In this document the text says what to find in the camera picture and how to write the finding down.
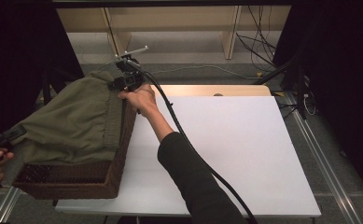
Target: white table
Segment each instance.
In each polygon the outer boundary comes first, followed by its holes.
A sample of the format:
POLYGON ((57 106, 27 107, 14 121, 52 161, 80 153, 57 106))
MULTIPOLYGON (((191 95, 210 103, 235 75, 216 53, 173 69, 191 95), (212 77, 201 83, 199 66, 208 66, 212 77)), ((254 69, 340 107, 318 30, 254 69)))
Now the white table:
MULTIPOLYGON (((191 143, 236 189, 256 217, 321 215, 273 97, 168 98, 191 143)), ((157 102, 175 128, 163 100, 158 98, 157 102)), ((60 200, 56 210, 113 216, 187 216, 178 188, 157 160, 158 146, 147 120, 137 116, 118 198, 60 200)))

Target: olive green fabric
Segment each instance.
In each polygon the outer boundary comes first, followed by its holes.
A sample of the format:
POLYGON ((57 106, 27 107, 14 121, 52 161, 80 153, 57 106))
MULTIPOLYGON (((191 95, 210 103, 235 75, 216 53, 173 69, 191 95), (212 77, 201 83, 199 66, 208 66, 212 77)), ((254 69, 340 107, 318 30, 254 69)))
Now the olive green fabric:
POLYGON ((92 73, 64 88, 21 124, 27 134, 12 142, 31 164, 112 161, 121 133, 123 106, 114 78, 92 73))

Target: long sleeve shirt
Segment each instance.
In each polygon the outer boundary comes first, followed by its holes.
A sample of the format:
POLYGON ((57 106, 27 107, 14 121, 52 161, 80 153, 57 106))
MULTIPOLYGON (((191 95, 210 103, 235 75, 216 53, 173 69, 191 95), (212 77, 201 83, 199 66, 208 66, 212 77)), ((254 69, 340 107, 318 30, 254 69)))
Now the long sleeve shirt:
POLYGON ((180 133, 164 137, 158 160, 178 186, 193 223, 247 223, 180 133))

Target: silver bar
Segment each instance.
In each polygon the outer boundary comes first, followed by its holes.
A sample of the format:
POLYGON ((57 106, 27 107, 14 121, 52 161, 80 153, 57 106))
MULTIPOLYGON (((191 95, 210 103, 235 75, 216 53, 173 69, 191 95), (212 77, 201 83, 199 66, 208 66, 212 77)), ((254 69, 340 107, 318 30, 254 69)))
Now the silver bar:
MULTIPOLYGON (((296 103, 291 92, 286 92, 286 99, 291 105, 296 103)), ((338 206, 340 207, 347 223, 362 224, 361 218, 359 217, 356 208, 354 207, 352 201, 344 190, 344 187, 342 186, 339 178, 336 176, 334 170, 332 169, 332 166, 330 165, 330 162, 328 161, 325 152, 315 139, 315 136, 309 126, 308 121, 302 119, 298 110, 295 110, 293 112, 293 116, 298 123, 300 131, 303 133, 303 136, 305 137, 306 142, 308 143, 309 148, 313 153, 315 161, 317 162, 321 173, 326 179, 327 184, 336 202, 338 203, 338 206)))
POLYGON ((10 187, 6 197, 0 204, 0 222, 7 222, 16 201, 21 195, 21 190, 17 188, 10 187))

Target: basket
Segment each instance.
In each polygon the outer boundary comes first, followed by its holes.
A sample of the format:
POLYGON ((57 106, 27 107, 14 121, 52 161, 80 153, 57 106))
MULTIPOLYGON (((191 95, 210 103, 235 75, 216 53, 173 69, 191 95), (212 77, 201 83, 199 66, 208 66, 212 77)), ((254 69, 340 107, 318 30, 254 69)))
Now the basket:
POLYGON ((80 165, 24 164, 12 185, 42 200, 116 198, 135 116, 130 104, 125 104, 120 148, 114 160, 80 165))

